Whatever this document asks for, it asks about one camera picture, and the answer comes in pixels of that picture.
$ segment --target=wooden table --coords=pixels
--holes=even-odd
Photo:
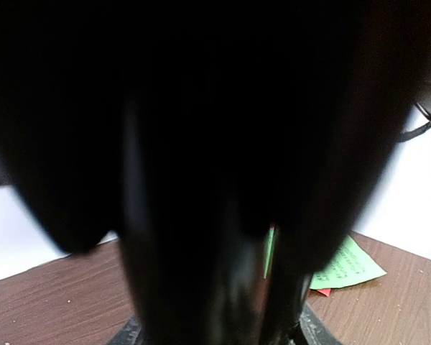
[[[345,345],[431,344],[431,261],[353,238],[388,275],[311,306]],[[114,242],[0,281],[0,345],[102,345],[132,313]]]

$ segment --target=paper note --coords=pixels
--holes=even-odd
[[[272,270],[274,251],[274,225],[270,226],[268,237],[265,240],[265,265],[264,265],[264,279],[266,279]]]
[[[310,289],[336,289],[372,280],[386,272],[349,236],[322,272],[313,275]]]
[[[322,289],[322,290],[316,290],[319,293],[322,293],[325,297],[329,297],[330,296],[330,291],[332,291],[332,289]]]

